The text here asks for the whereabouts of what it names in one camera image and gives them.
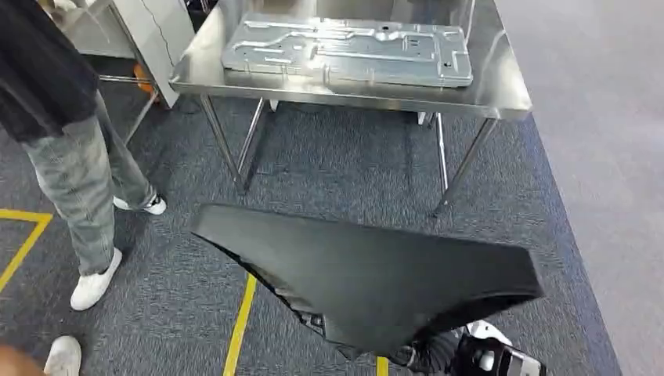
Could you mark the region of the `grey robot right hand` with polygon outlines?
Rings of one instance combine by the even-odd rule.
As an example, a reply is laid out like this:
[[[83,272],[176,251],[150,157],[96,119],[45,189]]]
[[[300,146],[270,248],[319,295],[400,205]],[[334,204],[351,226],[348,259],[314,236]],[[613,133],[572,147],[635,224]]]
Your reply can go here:
[[[449,374],[456,355],[462,331],[447,331],[428,339],[402,345],[387,359],[418,374]]]

